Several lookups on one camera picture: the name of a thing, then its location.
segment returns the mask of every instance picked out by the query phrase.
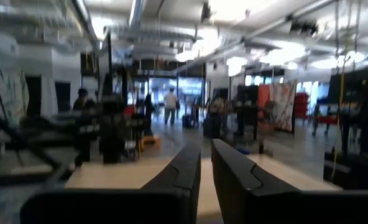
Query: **table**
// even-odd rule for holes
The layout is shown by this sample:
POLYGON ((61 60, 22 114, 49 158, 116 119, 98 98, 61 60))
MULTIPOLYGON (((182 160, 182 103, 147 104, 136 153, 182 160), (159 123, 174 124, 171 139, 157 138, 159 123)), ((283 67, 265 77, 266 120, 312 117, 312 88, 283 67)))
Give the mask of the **table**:
MULTIPOLYGON (((340 188, 293 169, 266 155, 250 155, 261 168, 300 190, 339 190, 340 188)), ((168 159, 143 158, 130 164, 85 163, 66 183, 76 189, 139 189, 169 162, 168 159)), ((198 200, 198 223, 221 222, 221 213, 213 181, 210 159, 201 160, 201 184, 198 200)))

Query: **ceiling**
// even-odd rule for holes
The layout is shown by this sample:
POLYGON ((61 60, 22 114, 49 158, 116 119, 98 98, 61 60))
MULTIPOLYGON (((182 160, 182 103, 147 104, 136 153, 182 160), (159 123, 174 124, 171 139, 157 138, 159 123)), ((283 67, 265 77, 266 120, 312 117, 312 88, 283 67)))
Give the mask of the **ceiling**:
MULTIPOLYGON (((133 1, 136 0, 85 0, 93 34, 102 38, 103 27, 110 28, 115 57, 178 58, 182 52, 196 52, 190 58, 195 57, 200 62, 226 62, 240 57, 246 58, 247 63, 260 64, 260 56, 271 50, 287 49, 286 53, 290 53, 293 48, 303 47, 306 53, 290 60, 303 65, 331 58, 336 52, 334 4, 303 18, 318 21, 320 31, 313 38, 291 34, 290 24, 287 24, 224 50, 223 54, 202 57, 315 0, 209 0, 213 15, 203 24, 200 21, 205 0, 137 0, 145 2, 144 10, 138 14, 137 26, 129 25, 133 1)), ((71 1, 0 0, 0 7, 10 9, 0 8, 0 30, 13 34, 21 43, 49 44, 66 54, 95 48, 89 31, 78 22, 77 14, 72 13, 75 7, 67 2, 71 1)), ((355 48, 352 39, 357 3, 348 0, 339 4, 341 50, 345 46, 347 51, 355 48), (351 20, 347 31, 349 12, 351 20)), ((368 61, 368 0, 362 1, 358 37, 356 48, 368 61)))

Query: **white ceiling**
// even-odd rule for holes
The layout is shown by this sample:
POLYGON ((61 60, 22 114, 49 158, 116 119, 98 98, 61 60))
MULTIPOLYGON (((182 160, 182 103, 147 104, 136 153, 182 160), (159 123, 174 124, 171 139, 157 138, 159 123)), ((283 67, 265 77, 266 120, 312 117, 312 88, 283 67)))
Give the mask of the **white ceiling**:
MULTIPOLYGON (((0 0, 9 1, 11 4, 46 4, 44 0, 0 0)), ((132 0, 85 0, 93 18, 111 20, 112 24, 126 25, 131 12, 132 0)), ((301 8, 315 0, 209 0, 212 11, 217 9, 213 21, 209 24, 200 24, 201 10, 205 0, 147 0, 141 16, 141 27, 160 27, 169 25, 175 30, 181 30, 194 35, 195 25, 198 26, 198 35, 204 36, 211 29, 225 39, 239 39, 242 35, 252 30, 263 27, 269 22, 275 21, 292 11, 301 8), (250 10, 249 17, 245 18, 245 10, 250 10)), ((352 7, 351 26, 356 23, 356 0, 352 7)), ((340 23, 346 24, 347 12, 341 10, 340 23)), ((334 24, 334 5, 320 9, 306 18, 324 20, 323 24, 334 24)), ((286 40, 306 44, 317 50, 334 52, 336 44, 334 36, 329 40, 306 39, 296 34, 289 34, 290 24, 282 26, 253 40, 258 43, 275 45, 275 40, 286 40)), ((359 50, 368 51, 368 0, 362 0, 360 19, 360 44, 359 50)), ((238 51, 242 57, 244 51, 238 51)))

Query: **concrete floor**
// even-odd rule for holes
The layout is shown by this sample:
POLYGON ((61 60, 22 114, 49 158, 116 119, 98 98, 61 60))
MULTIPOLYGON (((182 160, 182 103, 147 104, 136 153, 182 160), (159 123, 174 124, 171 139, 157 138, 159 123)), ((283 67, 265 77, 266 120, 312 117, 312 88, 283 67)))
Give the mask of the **concrete floor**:
MULTIPOLYGON (((211 156, 211 141, 203 138, 202 128, 183 129, 181 121, 177 121, 174 126, 155 121, 152 130, 160 136, 162 147, 146 150, 142 154, 143 157, 172 157, 186 144, 201 146, 202 157, 211 156)), ((306 127, 299 122, 296 123, 294 136, 286 133, 275 133, 273 136, 266 137, 265 148, 272 151, 274 159, 322 179, 324 152, 330 151, 335 143, 336 127, 332 126, 327 136, 324 136, 323 131, 324 127, 320 127, 316 136, 312 136, 311 125, 306 127)), ((258 144, 253 143, 248 147, 257 150, 258 144)), ((63 161, 73 161, 75 157, 75 152, 72 149, 53 149, 49 153, 63 161)), ((25 169, 28 167, 39 169, 39 166, 43 166, 40 161, 28 153, 21 153, 21 157, 25 169)), ((97 152, 94 152, 92 157, 96 161, 99 160, 97 152)), ((22 171, 22 168, 20 168, 14 153, 10 152, 0 156, 0 174, 21 172, 20 170, 22 171)), ((38 189, 39 186, 0 189, 0 223, 17 223, 17 214, 21 204, 31 192, 38 189)))
MULTIPOLYGON (((177 121, 174 126, 164 125, 162 122, 154 122, 152 130, 161 140, 160 149, 148 149, 142 153, 143 157, 172 157, 186 144, 194 144, 202 148, 201 156, 211 156, 211 141, 203 137, 202 128, 183 129, 181 121, 177 121)), ((282 161, 290 166, 302 170, 315 177, 323 177, 323 156, 325 151, 330 151, 336 140, 336 127, 332 126, 329 134, 323 134, 324 127, 320 127, 316 136, 311 134, 311 125, 306 127, 301 122, 296 123, 295 135, 276 132, 272 136, 265 138, 265 148, 272 151, 274 159, 282 161)), ((244 145, 257 151, 256 142, 244 145)), ((50 149, 48 153, 59 161, 73 161, 76 152, 73 149, 50 149)), ((38 169, 42 165, 41 161, 32 157, 27 152, 20 153, 24 168, 21 168, 15 152, 7 152, 0 155, 0 174, 12 174, 23 172, 25 170, 38 169)), ((101 160, 98 151, 95 149, 92 153, 92 160, 99 162, 101 160)))

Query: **doorway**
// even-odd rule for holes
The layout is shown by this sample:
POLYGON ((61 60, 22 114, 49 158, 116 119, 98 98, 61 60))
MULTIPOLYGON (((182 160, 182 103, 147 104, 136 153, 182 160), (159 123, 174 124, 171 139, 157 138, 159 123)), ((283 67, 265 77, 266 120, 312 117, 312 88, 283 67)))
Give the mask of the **doorway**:
POLYGON ((42 108, 42 81, 41 77, 25 76, 28 86, 29 102, 27 116, 39 116, 42 108))
POLYGON ((71 83, 55 82, 55 93, 57 95, 58 112, 71 110, 71 83))

